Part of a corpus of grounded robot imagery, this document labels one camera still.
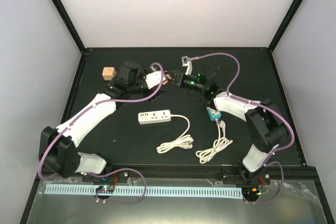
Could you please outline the small pink cube adapter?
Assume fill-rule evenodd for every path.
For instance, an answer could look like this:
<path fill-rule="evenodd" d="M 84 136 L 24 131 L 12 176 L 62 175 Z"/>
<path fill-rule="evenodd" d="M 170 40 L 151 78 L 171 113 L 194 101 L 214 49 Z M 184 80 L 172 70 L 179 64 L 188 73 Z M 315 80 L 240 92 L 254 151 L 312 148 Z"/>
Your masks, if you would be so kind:
<path fill-rule="evenodd" d="M 171 75 L 170 72 L 165 71 L 164 72 L 164 81 L 162 82 L 163 85 L 167 85 L 169 82 L 172 82 L 174 80 L 174 75 Z"/>

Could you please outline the large orange cube adapter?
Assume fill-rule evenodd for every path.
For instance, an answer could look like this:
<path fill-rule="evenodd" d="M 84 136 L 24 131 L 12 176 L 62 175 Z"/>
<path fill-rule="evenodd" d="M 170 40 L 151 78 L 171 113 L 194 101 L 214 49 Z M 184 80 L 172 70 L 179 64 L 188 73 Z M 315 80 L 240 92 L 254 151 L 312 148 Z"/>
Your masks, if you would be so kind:
<path fill-rule="evenodd" d="M 102 77 L 105 81 L 110 81 L 115 77 L 117 74 L 117 71 L 115 67 L 104 67 L 102 71 Z"/>

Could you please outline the white power strip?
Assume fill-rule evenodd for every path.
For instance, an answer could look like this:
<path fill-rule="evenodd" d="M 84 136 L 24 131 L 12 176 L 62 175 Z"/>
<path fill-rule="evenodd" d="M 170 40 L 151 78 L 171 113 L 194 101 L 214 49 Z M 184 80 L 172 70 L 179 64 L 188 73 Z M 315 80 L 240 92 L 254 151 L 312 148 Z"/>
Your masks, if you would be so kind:
<path fill-rule="evenodd" d="M 138 114 L 138 122 L 140 125 L 163 123 L 169 121 L 171 121 L 170 110 L 140 112 Z"/>

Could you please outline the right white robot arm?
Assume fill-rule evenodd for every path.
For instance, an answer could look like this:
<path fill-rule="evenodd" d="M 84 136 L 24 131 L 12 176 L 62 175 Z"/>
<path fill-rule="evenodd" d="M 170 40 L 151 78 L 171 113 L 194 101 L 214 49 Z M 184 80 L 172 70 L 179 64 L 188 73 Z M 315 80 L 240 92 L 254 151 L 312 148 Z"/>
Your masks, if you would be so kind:
<path fill-rule="evenodd" d="M 279 113 L 271 100 L 251 101 L 233 95 L 220 88 L 212 70 L 202 70 L 193 76 L 180 70 L 169 72 L 174 86 L 199 91 L 206 103 L 214 110 L 231 114 L 247 123 L 251 148 L 243 158 L 238 171 L 239 179 L 250 184 L 258 177 L 258 170 L 266 165 L 280 144 L 295 134 L 289 123 Z"/>

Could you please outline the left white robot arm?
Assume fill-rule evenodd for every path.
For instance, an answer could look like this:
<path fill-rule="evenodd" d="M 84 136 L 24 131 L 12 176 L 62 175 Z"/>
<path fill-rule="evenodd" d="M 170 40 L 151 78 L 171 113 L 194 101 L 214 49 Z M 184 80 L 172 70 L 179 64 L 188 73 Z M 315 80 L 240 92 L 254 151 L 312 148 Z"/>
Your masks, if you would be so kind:
<path fill-rule="evenodd" d="M 165 73 L 158 62 L 150 69 L 143 69 L 138 63 L 125 61 L 118 73 L 107 82 L 94 99 L 68 121 L 41 133 L 38 176 L 42 167 L 68 178 L 75 173 L 90 174 L 102 182 L 113 174 L 106 158 L 98 154 L 78 151 L 83 139 L 102 120 L 126 103 L 139 103 L 152 99 L 159 92 L 165 80 Z"/>

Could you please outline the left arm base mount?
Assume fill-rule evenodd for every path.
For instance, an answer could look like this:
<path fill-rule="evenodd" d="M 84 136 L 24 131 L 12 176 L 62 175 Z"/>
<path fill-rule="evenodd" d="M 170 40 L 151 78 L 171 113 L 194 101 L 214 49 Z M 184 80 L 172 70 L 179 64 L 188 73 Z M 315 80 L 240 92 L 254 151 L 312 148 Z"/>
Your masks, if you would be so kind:
<path fill-rule="evenodd" d="M 100 174 L 86 174 L 82 175 L 83 182 L 113 184 L 119 181 L 124 181 L 128 178 L 130 171 L 128 169 L 121 170 L 117 173 L 110 174 L 111 172 L 119 169 L 119 167 L 108 163 Z"/>

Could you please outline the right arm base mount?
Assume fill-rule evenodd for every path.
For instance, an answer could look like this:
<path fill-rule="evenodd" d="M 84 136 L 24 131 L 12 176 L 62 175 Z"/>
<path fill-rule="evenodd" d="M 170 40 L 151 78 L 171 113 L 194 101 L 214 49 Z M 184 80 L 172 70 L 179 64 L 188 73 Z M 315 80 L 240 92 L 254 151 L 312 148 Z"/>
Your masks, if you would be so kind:
<path fill-rule="evenodd" d="M 256 172 L 248 171 L 244 166 L 225 166 L 221 169 L 221 174 L 218 179 L 224 184 L 230 185 L 261 185 L 270 184 L 268 171 L 265 168 L 260 168 Z"/>

